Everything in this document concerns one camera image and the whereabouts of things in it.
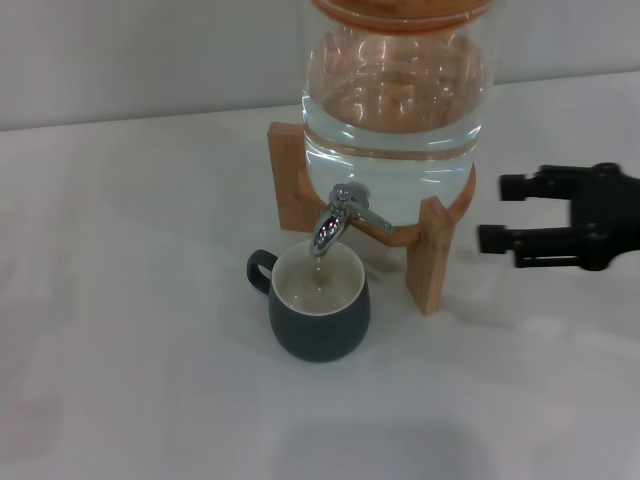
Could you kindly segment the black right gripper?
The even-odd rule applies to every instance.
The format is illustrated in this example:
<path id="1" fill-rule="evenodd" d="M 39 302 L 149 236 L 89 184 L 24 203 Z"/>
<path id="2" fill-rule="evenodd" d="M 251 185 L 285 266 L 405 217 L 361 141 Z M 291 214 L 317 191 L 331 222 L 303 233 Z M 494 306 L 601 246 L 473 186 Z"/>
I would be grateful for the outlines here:
<path id="1" fill-rule="evenodd" d="M 513 253 L 516 268 L 569 267 L 602 271 L 619 255 L 639 249 L 639 180 L 615 163 L 591 168 L 543 165 L 532 176 L 502 175 L 501 201 L 570 200 L 570 226 L 507 229 L 479 225 L 483 254 Z"/>

